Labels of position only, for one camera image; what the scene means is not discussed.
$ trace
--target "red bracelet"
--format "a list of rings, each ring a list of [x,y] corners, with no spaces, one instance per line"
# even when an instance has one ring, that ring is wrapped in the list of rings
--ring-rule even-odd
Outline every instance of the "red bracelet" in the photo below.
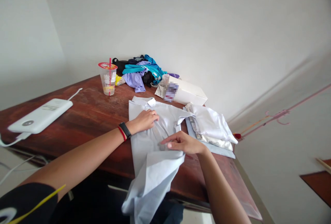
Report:
[[[118,129],[121,131],[121,134],[123,135],[124,141],[126,141],[125,134],[124,134],[123,130],[120,127],[118,127]]]

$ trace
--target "white power bank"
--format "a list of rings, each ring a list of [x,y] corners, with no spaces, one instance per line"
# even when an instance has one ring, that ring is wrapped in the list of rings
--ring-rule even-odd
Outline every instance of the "white power bank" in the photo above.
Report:
[[[54,98],[11,124],[8,129],[14,133],[40,133],[72,105],[71,101]]]

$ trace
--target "black wristband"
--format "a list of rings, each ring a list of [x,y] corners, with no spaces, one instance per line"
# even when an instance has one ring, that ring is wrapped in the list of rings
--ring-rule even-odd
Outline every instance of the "black wristband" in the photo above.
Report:
[[[127,126],[125,125],[125,122],[120,123],[119,126],[121,127],[121,129],[123,130],[125,135],[127,136],[127,139],[131,138],[131,133],[128,130]]]

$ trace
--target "charging cable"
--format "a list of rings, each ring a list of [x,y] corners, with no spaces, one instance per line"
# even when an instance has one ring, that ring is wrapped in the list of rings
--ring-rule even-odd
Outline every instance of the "charging cable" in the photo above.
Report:
[[[16,137],[16,140],[10,144],[5,144],[3,143],[3,141],[1,140],[1,134],[0,134],[0,146],[3,146],[3,147],[8,147],[8,146],[11,146],[13,144],[16,144],[17,142],[21,141],[21,140],[25,140],[27,137],[29,137],[31,135],[31,133],[28,133],[28,132],[24,132],[24,133],[21,133],[19,136]]]
[[[68,99],[68,101],[70,101],[75,95],[77,95],[79,92],[80,92],[80,90],[82,90],[83,88],[79,88],[78,89],[78,91],[74,94],[74,95],[72,95],[71,97],[69,97],[69,99]]]
[[[0,185],[8,178],[8,176],[12,173],[12,172],[27,172],[27,171],[35,171],[35,170],[39,170],[40,168],[42,167],[39,167],[39,168],[34,168],[34,169],[28,169],[28,170],[16,170],[18,167],[20,167],[21,165],[23,165],[25,162],[28,162],[29,160],[35,158],[35,157],[38,157],[40,159],[42,159],[44,162],[45,162],[45,165],[48,164],[48,161],[41,155],[34,155],[26,160],[24,160],[22,163],[16,165],[14,168],[12,168],[9,172],[7,172],[7,174],[1,179],[0,181]],[[4,167],[6,167],[7,169],[9,169],[9,166],[3,164],[3,163],[0,163],[1,165],[3,165]]]

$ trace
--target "pink rope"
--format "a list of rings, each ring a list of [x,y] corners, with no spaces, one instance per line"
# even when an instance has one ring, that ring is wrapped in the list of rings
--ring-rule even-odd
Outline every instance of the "pink rope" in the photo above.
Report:
[[[299,105],[303,104],[304,102],[308,101],[309,99],[317,96],[319,93],[327,90],[328,88],[331,88],[331,84],[325,86],[324,88],[320,89],[319,91],[315,92],[314,94],[310,95],[309,97],[306,97],[305,99],[303,99],[302,101],[298,102],[297,104],[293,105],[292,107],[286,109],[286,110],[282,110],[281,112],[277,113],[276,115],[271,115],[272,118],[268,121],[266,121],[265,123],[261,124],[260,126],[256,127],[255,129],[253,129],[252,131],[248,132],[247,134],[244,134],[241,136],[241,140],[243,140],[245,137],[247,137],[248,135],[250,135],[251,133],[255,132],[256,130],[260,129],[261,127],[267,125],[269,122],[272,122],[274,120],[277,120],[277,122],[279,124],[282,124],[282,125],[288,125],[290,124],[289,122],[288,123],[281,123],[279,121],[280,118],[283,118],[285,115],[288,115],[290,113],[290,111],[296,107],[298,107]]]

